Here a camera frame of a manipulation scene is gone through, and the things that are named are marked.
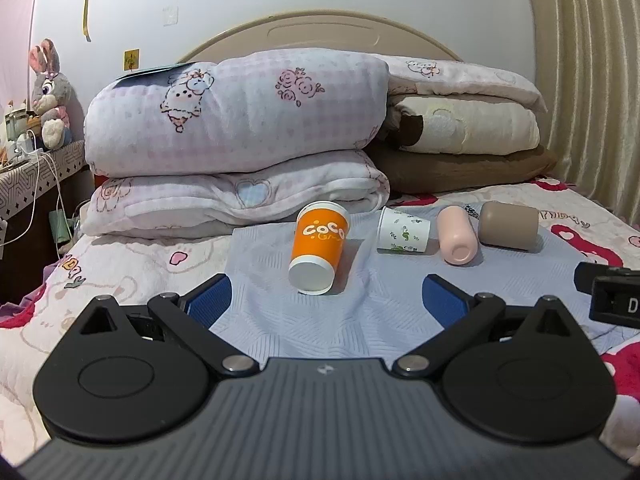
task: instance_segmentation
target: curtain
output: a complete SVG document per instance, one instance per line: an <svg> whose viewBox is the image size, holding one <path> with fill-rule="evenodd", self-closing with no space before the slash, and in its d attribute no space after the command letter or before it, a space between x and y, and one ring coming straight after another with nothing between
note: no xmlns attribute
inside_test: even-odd
<svg viewBox="0 0 640 480"><path fill-rule="evenodd" d="M640 0L531 0L556 176L640 221Z"/></svg>
<svg viewBox="0 0 640 480"><path fill-rule="evenodd" d="M29 99L31 20L34 0L0 0L0 115L7 103Z"/></svg>

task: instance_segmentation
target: yellow tape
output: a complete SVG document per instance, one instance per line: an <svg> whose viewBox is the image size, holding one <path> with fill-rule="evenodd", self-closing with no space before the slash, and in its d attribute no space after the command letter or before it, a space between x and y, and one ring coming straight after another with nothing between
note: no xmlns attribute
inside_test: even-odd
<svg viewBox="0 0 640 480"><path fill-rule="evenodd" d="M87 41L91 41L89 38L89 28L88 28L88 15L89 15L89 0L84 0L84 15L82 16L82 33L84 34Z"/></svg>

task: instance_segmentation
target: beige cylinder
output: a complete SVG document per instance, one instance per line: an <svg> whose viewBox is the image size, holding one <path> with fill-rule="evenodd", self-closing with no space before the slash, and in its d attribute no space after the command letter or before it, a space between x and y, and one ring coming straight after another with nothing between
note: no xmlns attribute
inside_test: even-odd
<svg viewBox="0 0 640 480"><path fill-rule="evenodd" d="M484 245L530 251L538 237L538 210L524 205L485 202L478 238Z"/></svg>

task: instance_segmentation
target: plush toy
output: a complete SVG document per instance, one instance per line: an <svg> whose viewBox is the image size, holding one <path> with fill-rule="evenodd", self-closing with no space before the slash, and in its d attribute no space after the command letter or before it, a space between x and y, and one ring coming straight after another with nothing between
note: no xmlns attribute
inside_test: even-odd
<svg viewBox="0 0 640 480"><path fill-rule="evenodd" d="M71 142L66 104L72 89L60 73L60 60L51 40L29 51L29 65L36 73L31 105L42 121L42 142L49 150L57 150Z"/></svg>

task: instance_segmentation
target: bottle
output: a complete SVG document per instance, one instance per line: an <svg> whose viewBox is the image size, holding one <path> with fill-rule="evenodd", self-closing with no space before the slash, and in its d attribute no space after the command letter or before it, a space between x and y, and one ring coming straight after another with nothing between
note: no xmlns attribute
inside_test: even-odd
<svg viewBox="0 0 640 480"><path fill-rule="evenodd" d="M484 245L530 251L538 239L538 210L524 205L485 202L480 211L478 238Z"/></svg>
<svg viewBox="0 0 640 480"><path fill-rule="evenodd" d="M11 112L14 111L14 102L9 101L7 106L4 108L4 116L2 117L2 128L4 135L2 136L2 141L4 144L8 140L15 140L15 128L14 122L11 120Z"/></svg>
<svg viewBox="0 0 640 480"><path fill-rule="evenodd" d="M469 263L478 252L478 239L467 212L450 205L438 214L438 238L442 259L451 265Z"/></svg>

